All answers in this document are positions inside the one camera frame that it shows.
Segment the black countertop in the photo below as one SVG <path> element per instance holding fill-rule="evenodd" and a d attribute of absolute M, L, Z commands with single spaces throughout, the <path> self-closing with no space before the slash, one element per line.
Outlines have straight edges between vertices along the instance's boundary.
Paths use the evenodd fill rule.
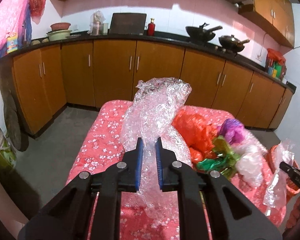
<path fill-rule="evenodd" d="M 224 51 L 222 50 L 222 47 L 217 46 L 212 43 L 201 43 L 198 41 L 191 40 L 190 37 L 182 36 L 178 34 L 173 33 L 165 33 L 165 32 L 155 32 L 154 36 L 147 36 L 147 35 L 131 35 L 131 34 L 108 34 L 108 35 L 99 35 L 99 36 L 91 36 L 88 35 L 87 32 L 81 32 L 81 33 L 73 33 L 73 34 L 81 34 L 80 37 L 75 37 L 72 39 L 65 39 L 65 40 L 59 40 L 59 41 L 49 41 L 40 43 L 37 45 L 31 45 L 27 47 L 23 47 L 21 49 L 18 49 L 16 51 L 13 51 L 4 57 L 14 57 L 16 55 L 26 53 L 35 49 L 43 48 L 46 46 L 51 46 L 55 44 L 64 44 L 74 41 L 86 41 L 86 40 L 104 40 L 104 39 L 113 39 L 113 40 L 139 40 L 139 41 L 153 41 L 153 42 L 160 42 L 160 43 L 166 43 L 170 45 L 176 45 L 176 46 L 182 46 L 184 48 L 194 49 L 197 51 L 205 52 L 214 56 L 218 56 L 221 58 L 224 58 L 226 60 L 229 60 L 233 63 L 236 63 L 238 65 L 244 66 L 248 69 L 251 69 L 253 71 L 256 71 L 267 78 L 273 80 L 274 82 L 280 84 L 281 86 L 290 89 L 293 93 L 296 91 L 296 86 L 294 86 L 291 83 L 283 84 L 279 79 L 271 77 L 268 73 L 264 71 L 264 67 L 259 65 L 258 63 L 233 52 Z"/>

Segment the metal rivet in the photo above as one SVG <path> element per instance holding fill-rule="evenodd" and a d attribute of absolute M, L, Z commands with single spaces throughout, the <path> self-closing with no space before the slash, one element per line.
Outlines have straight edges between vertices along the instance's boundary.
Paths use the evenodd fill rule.
<path fill-rule="evenodd" d="M 180 168 L 182 166 L 182 163 L 180 161 L 174 161 L 172 163 L 172 166 L 175 168 Z"/>
<path fill-rule="evenodd" d="M 117 163 L 117 167 L 119 169 L 124 169 L 125 167 L 127 167 L 127 164 L 125 162 L 119 162 Z"/>
<path fill-rule="evenodd" d="M 213 178 L 219 178 L 220 177 L 220 172 L 219 171 L 210 171 L 210 175 Z"/>
<path fill-rule="evenodd" d="M 87 171 L 80 172 L 79 174 L 80 179 L 86 179 L 87 177 L 89 177 L 89 172 Z"/>

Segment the concrete floor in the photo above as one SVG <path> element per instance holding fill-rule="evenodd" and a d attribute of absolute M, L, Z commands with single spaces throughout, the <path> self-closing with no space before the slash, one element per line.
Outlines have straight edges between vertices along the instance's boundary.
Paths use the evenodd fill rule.
<path fill-rule="evenodd" d="M 16 174 L 8 193 L 27 217 L 36 214 L 64 187 L 97 115 L 94 111 L 68 107 L 38 139 L 29 139 L 25 152 L 18 153 Z M 252 133 L 268 149 L 280 143 L 274 132 Z"/>

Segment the frying pan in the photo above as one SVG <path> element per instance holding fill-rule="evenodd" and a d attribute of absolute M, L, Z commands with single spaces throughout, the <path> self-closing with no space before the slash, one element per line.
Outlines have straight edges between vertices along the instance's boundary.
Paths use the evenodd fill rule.
<path fill-rule="evenodd" d="M 208 26 L 209 24 L 204 23 L 203 25 L 200 25 L 198 27 L 192 27 L 192 26 L 187 26 L 186 31 L 189 34 L 189 36 L 192 39 L 198 40 L 198 41 L 211 41 L 216 34 L 213 31 L 221 30 L 222 26 L 217 26 L 208 30 L 205 30 L 203 27 Z"/>
<path fill-rule="evenodd" d="M 250 42 L 250 39 L 240 41 L 239 39 L 235 38 L 234 35 L 223 35 L 219 37 L 219 42 L 224 49 L 229 49 L 233 52 L 238 53 L 240 51 L 243 51 L 244 44 Z"/>

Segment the electrical outlet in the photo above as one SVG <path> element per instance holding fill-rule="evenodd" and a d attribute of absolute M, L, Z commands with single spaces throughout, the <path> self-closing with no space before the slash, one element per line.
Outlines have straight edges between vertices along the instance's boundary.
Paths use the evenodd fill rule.
<path fill-rule="evenodd" d="M 261 56 L 261 55 L 259 55 L 259 54 L 257 54 L 257 55 L 256 55 L 256 60 L 258 60 L 258 61 L 262 62 L 262 56 Z"/>

